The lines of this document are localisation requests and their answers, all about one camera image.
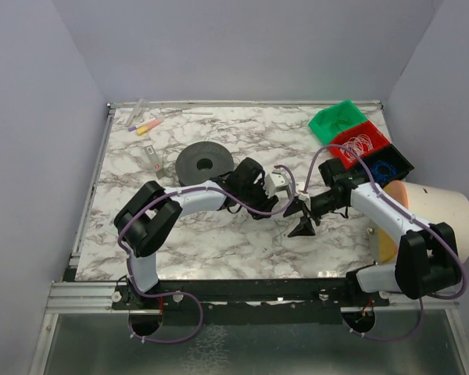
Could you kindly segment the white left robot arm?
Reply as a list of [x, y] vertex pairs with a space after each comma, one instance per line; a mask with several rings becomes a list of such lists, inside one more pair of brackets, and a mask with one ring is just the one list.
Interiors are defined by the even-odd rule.
[[235, 205], [247, 209], [255, 220], [267, 218], [278, 197], [267, 192], [266, 177], [258, 162], [246, 158], [235, 170], [189, 187], [145, 183], [113, 221], [133, 285], [147, 292], [158, 284], [156, 253], [180, 218]]

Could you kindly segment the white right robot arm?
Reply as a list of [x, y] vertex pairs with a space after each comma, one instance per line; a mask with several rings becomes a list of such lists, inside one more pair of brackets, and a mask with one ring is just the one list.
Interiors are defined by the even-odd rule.
[[285, 216], [302, 213], [291, 236], [313, 236], [322, 216], [352, 207], [376, 223], [397, 246], [394, 263], [366, 266], [347, 274], [356, 289], [419, 299], [464, 282], [449, 224], [431, 223], [413, 214], [384, 193], [367, 173], [350, 173], [339, 159], [321, 163], [319, 171], [329, 189], [314, 196], [302, 190], [295, 193], [284, 212]]

